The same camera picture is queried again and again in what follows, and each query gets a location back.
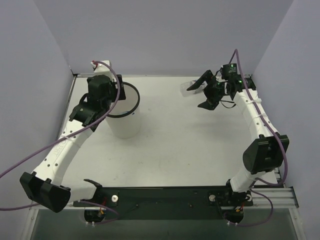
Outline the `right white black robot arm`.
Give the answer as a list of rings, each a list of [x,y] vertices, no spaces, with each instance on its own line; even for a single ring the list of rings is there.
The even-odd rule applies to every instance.
[[[272,125],[250,76],[242,77],[236,63],[225,64],[218,72],[221,81],[211,70],[207,70],[198,80],[190,83],[187,91],[201,89],[206,100],[198,107],[209,111],[215,110],[223,102],[223,97],[229,96],[230,102],[238,107],[244,117],[252,142],[242,154],[239,172],[228,181],[233,192],[242,193],[256,181],[268,183],[263,176],[283,164],[290,141],[287,135],[280,134]]]

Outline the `blue label plastic bottle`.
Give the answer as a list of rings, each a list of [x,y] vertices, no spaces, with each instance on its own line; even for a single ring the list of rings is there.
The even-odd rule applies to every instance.
[[[134,109],[131,109],[131,110],[128,110],[128,111],[124,111],[122,114],[119,115],[120,118],[123,118],[123,117],[126,117],[126,116],[129,116],[131,114],[133,114],[135,112]]]

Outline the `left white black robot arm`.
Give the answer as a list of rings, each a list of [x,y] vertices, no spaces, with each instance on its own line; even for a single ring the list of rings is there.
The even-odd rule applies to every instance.
[[[126,99],[122,75],[116,77],[117,81],[103,74],[87,78],[88,92],[69,115],[59,143],[32,173],[24,172],[19,179],[30,200],[55,213],[62,211],[69,202],[82,199],[92,206],[101,203],[103,194],[97,190],[98,184],[83,188],[77,194],[75,189],[62,186],[62,181],[82,144],[97,129],[98,120],[104,120],[111,107]]]

